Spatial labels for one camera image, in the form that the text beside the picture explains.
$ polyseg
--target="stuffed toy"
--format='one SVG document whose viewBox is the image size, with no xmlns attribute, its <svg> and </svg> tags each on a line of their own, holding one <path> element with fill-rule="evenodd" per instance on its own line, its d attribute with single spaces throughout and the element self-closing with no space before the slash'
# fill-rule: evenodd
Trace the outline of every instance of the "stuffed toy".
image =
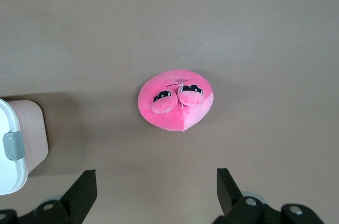
<svg viewBox="0 0 339 224">
<path fill-rule="evenodd" d="M 141 115 L 169 131 L 185 131 L 210 110 L 213 90 L 201 75 L 189 70 L 169 70 L 147 81 L 138 97 Z"/>
</svg>

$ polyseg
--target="container lid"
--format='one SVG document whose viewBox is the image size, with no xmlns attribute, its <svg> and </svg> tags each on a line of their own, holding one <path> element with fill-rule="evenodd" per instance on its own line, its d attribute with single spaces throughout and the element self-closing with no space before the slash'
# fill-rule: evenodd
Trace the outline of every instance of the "container lid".
<svg viewBox="0 0 339 224">
<path fill-rule="evenodd" d="M 18 191 L 26 183 L 23 138 L 11 106 L 0 99 L 0 195 Z"/>
</svg>

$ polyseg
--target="plush toy eye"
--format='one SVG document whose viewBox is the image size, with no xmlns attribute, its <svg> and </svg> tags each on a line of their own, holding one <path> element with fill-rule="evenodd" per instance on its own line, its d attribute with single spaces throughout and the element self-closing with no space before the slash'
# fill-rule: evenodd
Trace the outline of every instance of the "plush toy eye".
<svg viewBox="0 0 339 224">
<path fill-rule="evenodd" d="M 171 93 L 169 91 L 162 91 L 157 96 L 154 97 L 153 102 L 159 100 L 160 98 L 168 97 L 168 96 L 171 96 Z"/>
<path fill-rule="evenodd" d="M 184 86 L 180 89 L 180 92 L 183 92 L 183 91 L 193 91 L 193 92 L 198 92 L 198 93 L 203 94 L 202 89 L 200 89 L 199 87 L 197 87 L 197 85 L 190 85 L 190 86 L 184 85 Z"/>
</svg>

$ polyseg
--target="gray clip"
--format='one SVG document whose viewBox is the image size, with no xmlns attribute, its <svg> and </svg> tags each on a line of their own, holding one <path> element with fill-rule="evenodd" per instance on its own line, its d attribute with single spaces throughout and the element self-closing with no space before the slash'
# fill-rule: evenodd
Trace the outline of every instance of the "gray clip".
<svg viewBox="0 0 339 224">
<path fill-rule="evenodd" d="M 4 135 L 4 146 L 9 160 L 19 160 L 25 157 L 25 146 L 21 131 L 6 133 Z"/>
</svg>

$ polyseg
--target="white lid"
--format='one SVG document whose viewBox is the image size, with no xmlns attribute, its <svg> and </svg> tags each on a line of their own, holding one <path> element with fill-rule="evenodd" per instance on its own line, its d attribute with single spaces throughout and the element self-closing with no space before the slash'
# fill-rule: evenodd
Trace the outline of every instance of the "white lid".
<svg viewBox="0 0 339 224">
<path fill-rule="evenodd" d="M 20 131 L 20 127 L 13 109 L 7 102 L 0 99 L 0 195 L 18 191 L 27 180 L 25 158 L 22 158 L 21 155 L 18 157 L 20 159 L 10 157 L 12 159 L 10 160 L 8 158 L 8 144 L 5 143 L 4 139 L 4 137 L 8 138 L 8 135 L 21 135 L 17 131 Z M 16 147 L 16 143 L 12 143 L 11 147 Z"/>
</svg>

